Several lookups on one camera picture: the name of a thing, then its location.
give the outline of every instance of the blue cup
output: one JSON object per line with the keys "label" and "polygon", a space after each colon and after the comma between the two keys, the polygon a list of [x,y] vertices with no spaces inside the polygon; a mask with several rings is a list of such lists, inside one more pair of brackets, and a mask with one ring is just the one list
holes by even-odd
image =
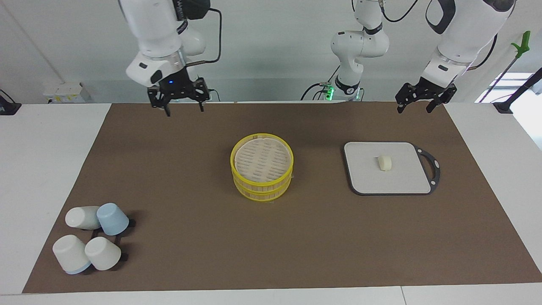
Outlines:
{"label": "blue cup", "polygon": [[104,233],[109,236],[119,235],[128,227],[130,220],[114,203],[102,205],[96,212]]}

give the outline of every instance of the brown table mat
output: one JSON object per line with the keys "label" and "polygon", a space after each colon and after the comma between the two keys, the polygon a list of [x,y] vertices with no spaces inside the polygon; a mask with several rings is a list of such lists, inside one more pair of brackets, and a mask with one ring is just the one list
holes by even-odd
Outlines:
{"label": "brown table mat", "polygon": [[[445,109],[395,107],[171,105],[167,118],[113,105],[24,293],[542,282]],[[294,151],[292,185],[272,204],[243,198],[231,177],[232,147],[256,132]],[[440,185],[428,196],[355,195],[342,157],[349,141],[411,142],[437,158]],[[128,261],[65,274],[54,241],[91,233],[64,215],[106,202],[137,221],[122,239]]]}

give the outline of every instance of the white cup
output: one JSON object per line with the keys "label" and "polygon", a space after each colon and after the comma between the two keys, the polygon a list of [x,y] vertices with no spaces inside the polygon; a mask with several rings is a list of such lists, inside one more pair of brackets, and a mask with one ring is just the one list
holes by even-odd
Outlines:
{"label": "white cup", "polygon": [[98,206],[74,207],[66,213],[64,220],[72,228],[96,230],[100,227],[98,216],[96,216],[99,208]]}
{"label": "white cup", "polygon": [[96,237],[88,242],[85,254],[97,270],[107,270],[119,262],[121,251],[107,238]]}
{"label": "white cup", "polygon": [[53,245],[53,253],[67,274],[81,273],[91,265],[85,255],[85,244],[75,235],[58,239]]}

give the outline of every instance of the yellow steamer rim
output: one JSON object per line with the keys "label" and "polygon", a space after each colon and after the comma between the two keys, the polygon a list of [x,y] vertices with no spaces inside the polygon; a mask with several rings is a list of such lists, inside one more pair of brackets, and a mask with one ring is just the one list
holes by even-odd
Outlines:
{"label": "yellow steamer rim", "polygon": [[[285,148],[288,155],[283,156],[284,152],[278,151],[276,152],[278,156],[285,157],[280,159],[266,159],[265,155],[253,155],[248,156],[246,154],[246,151],[248,152],[254,151],[251,150],[249,147],[244,146],[249,143],[255,143],[255,140],[257,139],[272,139],[278,141],[282,146]],[[253,181],[251,179],[246,178],[243,176],[238,170],[237,170],[237,161],[236,158],[238,157],[237,153],[239,150],[243,148],[243,156],[247,156],[248,158],[256,159],[260,161],[260,163],[265,163],[265,166],[269,167],[271,166],[271,172],[266,177],[261,177],[259,180],[270,180],[270,177],[274,178],[271,181]],[[246,162],[251,162],[250,160],[243,160],[243,162],[240,161],[240,166],[245,166]],[[284,168],[287,168],[284,173],[282,173],[283,169],[279,172],[276,171],[276,168],[274,165],[283,166]],[[231,166],[231,172],[233,174],[234,178],[234,184],[237,190],[246,198],[257,201],[257,202],[269,202],[273,201],[280,196],[282,196],[288,187],[290,186],[290,182],[292,180],[292,171],[294,168],[294,154],[292,152],[292,148],[280,137],[272,134],[253,134],[250,136],[247,136],[245,138],[242,138],[237,144],[235,144],[233,150],[231,151],[230,155],[230,166]]]}

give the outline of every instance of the green led light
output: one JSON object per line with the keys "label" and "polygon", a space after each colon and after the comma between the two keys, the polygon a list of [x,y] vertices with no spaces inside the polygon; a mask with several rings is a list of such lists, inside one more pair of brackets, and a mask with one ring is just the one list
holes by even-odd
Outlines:
{"label": "green led light", "polygon": [[335,92],[335,88],[329,87],[329,89],[327,90],[326,99],[332,100],[334,92]]}

